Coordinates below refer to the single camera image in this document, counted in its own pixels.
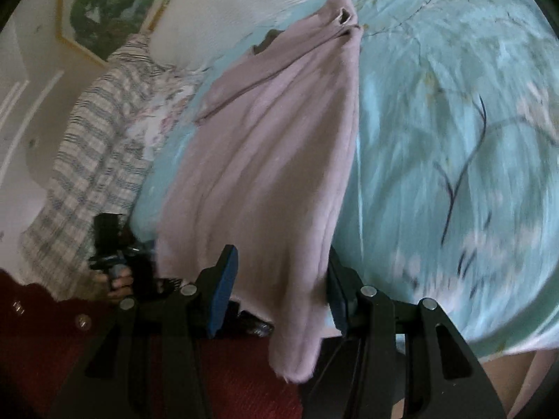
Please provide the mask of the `person's left hand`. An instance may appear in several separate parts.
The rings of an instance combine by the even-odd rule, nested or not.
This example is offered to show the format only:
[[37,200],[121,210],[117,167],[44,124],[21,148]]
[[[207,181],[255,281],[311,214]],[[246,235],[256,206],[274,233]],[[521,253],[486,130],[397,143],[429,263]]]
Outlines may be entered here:
[[122,268],[117,277],[110,277],[101,271],[96,271],[95,281],[101,286],[100,299],[107,302],[117,304],[133,293],[133,276],[128,267]]

